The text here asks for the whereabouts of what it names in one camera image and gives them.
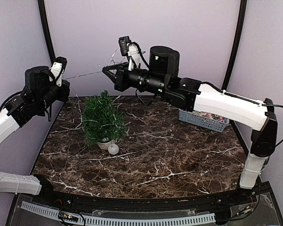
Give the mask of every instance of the potted plant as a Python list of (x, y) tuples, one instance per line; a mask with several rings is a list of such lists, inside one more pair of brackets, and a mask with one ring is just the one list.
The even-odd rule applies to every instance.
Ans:
[(99, 96), (87, 98), (82, 117), (89, 146), (96, 143), (101, 149), (108, 150), (125, 134), (123, 113), (113, 107), (106, 90)]

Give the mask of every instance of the wall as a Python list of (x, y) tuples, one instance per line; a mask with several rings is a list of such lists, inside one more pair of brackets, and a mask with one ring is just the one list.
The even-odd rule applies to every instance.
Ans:
[[(39, 65), (50, 61), (37, 1), (0, 0), (0, 105), (22, 90), (25, 70)], [(10, 136), (0, 146), (0, 170), (29, 174), (49, 126), (47, 119), (36, 117)], [(12, 199), (12, 194), (0, 194), (0, 226), (5, 225)]]
[[(241, 44), (229, 91), (283, 105), (283, 1), (249, 1)], [(278, 141), (283, 138), (283, 110), (276, 109)], [(251, 130), (240, 125), (250, 145)], [(272, 155), (262, 179), (269, 180), (283, 214), (283, 143)]]
[[(67, 56), (66, 77), (98, 72), (129, 35), (149, 59), (151, 46), (165, 45), (181, 54), (180, 76), (221, 86), (239, 12), (239, 0), (55, 0), (46, 1), (57, 55)], [(117, 53), (116, 60), (121, 60)], [(102, 73), (71, 79), (79, 96), (107, 89), (112, 82)], [(125, 94), (132, 95), (134, 90)]]

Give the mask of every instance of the plant pot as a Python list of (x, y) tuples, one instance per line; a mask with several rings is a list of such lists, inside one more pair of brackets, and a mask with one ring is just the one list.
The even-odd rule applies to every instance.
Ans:
[(100, 142), (97, 142), (98, 146), (100, 147), (100, 149), (102, 150), (108, 150), (109, 146), (115, 144), (115, 140), (110, 140), (108, 142), (105, 142), (105, 143), (100, 143)]

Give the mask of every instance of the gray basket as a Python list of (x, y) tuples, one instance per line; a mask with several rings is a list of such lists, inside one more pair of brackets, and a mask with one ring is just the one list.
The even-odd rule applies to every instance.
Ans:
[(229, 120), (227, 118), (224, 118), (225, 122), (221, 122), (214, 119), (208, 119), (200, 115), (195, 115), (192, 112), (186, 112), (181, 109), (179, 109), (179, 120), (220, 133), (225, 129), (225, 127), (229, 123)]

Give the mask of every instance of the green plant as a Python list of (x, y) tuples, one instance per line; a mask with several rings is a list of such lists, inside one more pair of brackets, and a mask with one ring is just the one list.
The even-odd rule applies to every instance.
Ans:
[(106, 142), (119, 139), (125, 133), (123, 113), (113, 107), (106, 90), (99, 96), (87, 98), (82, 116), (88, 145), (103, 142), (105, 139)]

